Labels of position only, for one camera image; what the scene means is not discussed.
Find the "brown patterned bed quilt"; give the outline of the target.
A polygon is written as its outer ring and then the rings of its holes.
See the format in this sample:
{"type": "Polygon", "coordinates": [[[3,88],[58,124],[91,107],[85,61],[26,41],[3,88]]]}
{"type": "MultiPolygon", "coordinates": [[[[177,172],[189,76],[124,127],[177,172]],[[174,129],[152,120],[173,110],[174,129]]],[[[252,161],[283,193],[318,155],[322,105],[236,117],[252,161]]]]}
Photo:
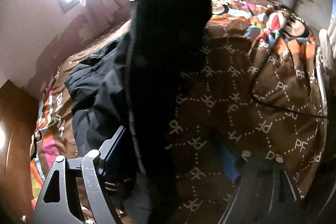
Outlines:
{"type": "MultiPolygon", "coordinates": [[[[315,186],[326,145],[326,96],[321,50],[300,17],[275,3],[211,0],[213,14],[182,72],[167,139],[174,158],[178,207],[169,223],[219,223],[238,186],[224,174],[223,148],[282,161],[299,194],[305,222],[317,217],[315,186]]],[[[64,61],[55,75],[54,113],[40,132],[45,173],[34,201],[35,223],[138,223],[122,210],[137,179],[117,158],[124,126],[98,149],[78,152],[72,69],[129,31],[113,34],[64,61]]]]}

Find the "black padded jacket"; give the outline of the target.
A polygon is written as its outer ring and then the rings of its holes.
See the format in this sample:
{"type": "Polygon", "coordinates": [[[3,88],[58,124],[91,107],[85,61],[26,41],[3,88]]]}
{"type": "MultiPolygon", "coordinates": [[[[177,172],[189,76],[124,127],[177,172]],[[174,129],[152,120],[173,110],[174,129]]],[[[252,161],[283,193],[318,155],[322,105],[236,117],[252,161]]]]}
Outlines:
{"type": "Polygon", "coordinates": [[[211,0],[133,0],[129,31],[80,61],[65,81],[78,152],[124,126],[117,162],[137,179],[122,210],[138,223],[169,223],[178,207],[167,139],[182,72],[202,41],[211,0]]]}

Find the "pink curtain left panel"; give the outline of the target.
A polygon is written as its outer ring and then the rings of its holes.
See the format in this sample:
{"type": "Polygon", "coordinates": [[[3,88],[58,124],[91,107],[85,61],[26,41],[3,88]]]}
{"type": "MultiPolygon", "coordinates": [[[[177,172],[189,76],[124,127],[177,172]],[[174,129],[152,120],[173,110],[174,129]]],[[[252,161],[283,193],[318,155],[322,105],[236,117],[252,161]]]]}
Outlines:
{"type": "Polygon", "coordinates": [[[85,0],[84,16],[97,36],[129,18],[130,0],[85,0]]]}

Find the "wooden headboard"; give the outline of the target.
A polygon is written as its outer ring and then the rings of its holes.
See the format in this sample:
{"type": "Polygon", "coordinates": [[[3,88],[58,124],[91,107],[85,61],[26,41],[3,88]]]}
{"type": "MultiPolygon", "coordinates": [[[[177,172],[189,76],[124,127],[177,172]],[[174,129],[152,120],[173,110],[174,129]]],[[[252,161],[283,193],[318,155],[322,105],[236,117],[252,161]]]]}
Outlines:
{"type": "Polygon", "coordinates": [[[6,81],[1,87],[1,223],[33,221],[30,144],[37,114],[38,100],[6,81]]]}

